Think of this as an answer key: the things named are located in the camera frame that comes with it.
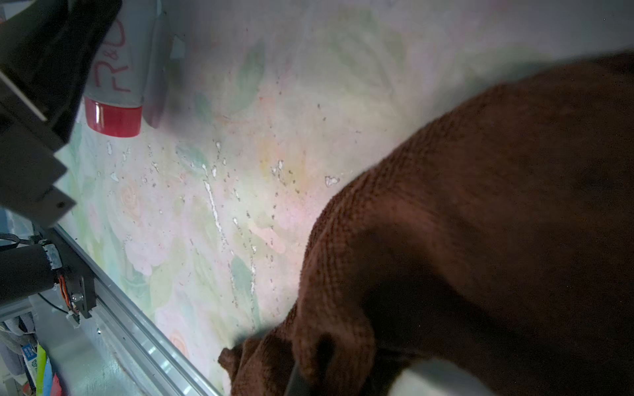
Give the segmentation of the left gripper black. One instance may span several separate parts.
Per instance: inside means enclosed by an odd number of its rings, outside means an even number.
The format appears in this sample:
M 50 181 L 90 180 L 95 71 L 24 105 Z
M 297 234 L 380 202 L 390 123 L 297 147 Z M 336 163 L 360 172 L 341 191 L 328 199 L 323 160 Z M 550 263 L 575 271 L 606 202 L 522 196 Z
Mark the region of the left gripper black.
M 75 205 L 56 187 L 92 61 L 120 1 L 29 1 L 1 24 L 1 206 L 51 227 Z

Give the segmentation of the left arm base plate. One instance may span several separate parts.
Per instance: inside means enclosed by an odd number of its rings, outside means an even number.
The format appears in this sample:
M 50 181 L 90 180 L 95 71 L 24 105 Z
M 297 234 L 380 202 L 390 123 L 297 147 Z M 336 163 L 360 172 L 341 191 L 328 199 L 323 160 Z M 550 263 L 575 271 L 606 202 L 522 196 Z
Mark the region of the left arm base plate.
M 56 280 L 62 299 L 69 312 L 79 321 L 79 316 L 92 318 L 97 306 L 95 272 L 90 257 L 61 227 L 41 229 L 44 245 L 54 247 Z

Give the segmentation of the brown cloth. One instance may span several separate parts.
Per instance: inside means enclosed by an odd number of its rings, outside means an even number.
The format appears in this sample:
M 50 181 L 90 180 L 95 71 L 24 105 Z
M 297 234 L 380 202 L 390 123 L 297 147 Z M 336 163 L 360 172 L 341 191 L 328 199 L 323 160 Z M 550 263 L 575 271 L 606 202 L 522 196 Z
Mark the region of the brown cloth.
M 224 349 L 234 395 L 383 395 L 417 361 L 498 395 L 633 392 L 633 54 L 430 122 L 315 222 L 296 303 Z

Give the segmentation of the white pink-cap toothpaste tube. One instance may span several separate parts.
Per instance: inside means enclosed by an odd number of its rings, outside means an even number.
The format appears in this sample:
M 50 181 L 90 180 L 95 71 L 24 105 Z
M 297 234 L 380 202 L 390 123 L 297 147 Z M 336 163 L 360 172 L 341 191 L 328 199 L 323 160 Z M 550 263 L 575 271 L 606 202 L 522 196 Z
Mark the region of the white pink-cap toothpaste tube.
M 156 0 L 124 1 L 92 61 L 84 90 L 88 127 L 102 135 L 140 134 L 155 23 Z

